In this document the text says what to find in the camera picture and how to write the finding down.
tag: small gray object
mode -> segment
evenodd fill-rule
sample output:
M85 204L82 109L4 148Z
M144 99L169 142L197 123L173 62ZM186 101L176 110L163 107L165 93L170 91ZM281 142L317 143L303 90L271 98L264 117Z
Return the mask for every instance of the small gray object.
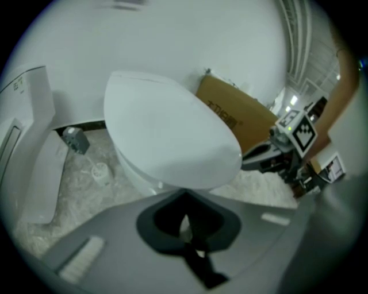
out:
M90 146L83 130L78 127L67 127L63 132L62 139L72 150L79 154L86 154Z

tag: toilet lid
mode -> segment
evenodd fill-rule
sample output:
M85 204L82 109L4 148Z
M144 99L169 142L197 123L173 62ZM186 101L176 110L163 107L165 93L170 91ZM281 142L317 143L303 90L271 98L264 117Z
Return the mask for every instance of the toilet lid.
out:
M240 171L242 153L231 130L173 80L147 73L112 73L104 115L117 149L154 179L211 189Z

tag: toilet bowl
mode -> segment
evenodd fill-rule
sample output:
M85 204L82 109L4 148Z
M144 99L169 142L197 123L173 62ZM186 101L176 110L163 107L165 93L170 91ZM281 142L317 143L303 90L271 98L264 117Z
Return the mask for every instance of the toilet bowl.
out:
M145 196L213 189L240 171L242 152L231 130L171 79L112 73L104 115L121 166Z

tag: floor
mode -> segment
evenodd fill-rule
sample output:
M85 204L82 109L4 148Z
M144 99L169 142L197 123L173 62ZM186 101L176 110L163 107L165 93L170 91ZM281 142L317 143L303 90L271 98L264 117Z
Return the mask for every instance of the floor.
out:
M86 155L95 163L108 164L113 172L114 183L106 187L98 186L91 176L92 166L86 156L69 151L52 222L47 225L19 223L14 231L20 245L38 258L62 236L100 211L143 198L119 165L106 129L87 131L86 135L91 145ZM240 171L229 184L211 193L267 206L297 207L290 187L274 173Z

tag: white toilet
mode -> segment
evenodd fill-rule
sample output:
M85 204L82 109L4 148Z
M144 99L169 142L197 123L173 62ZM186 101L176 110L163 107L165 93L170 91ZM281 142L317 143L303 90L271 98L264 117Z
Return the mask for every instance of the white toilet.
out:
M242 152L228 126L171 79L112 73L104 115L120 164L145 196L213 189L240 171Z

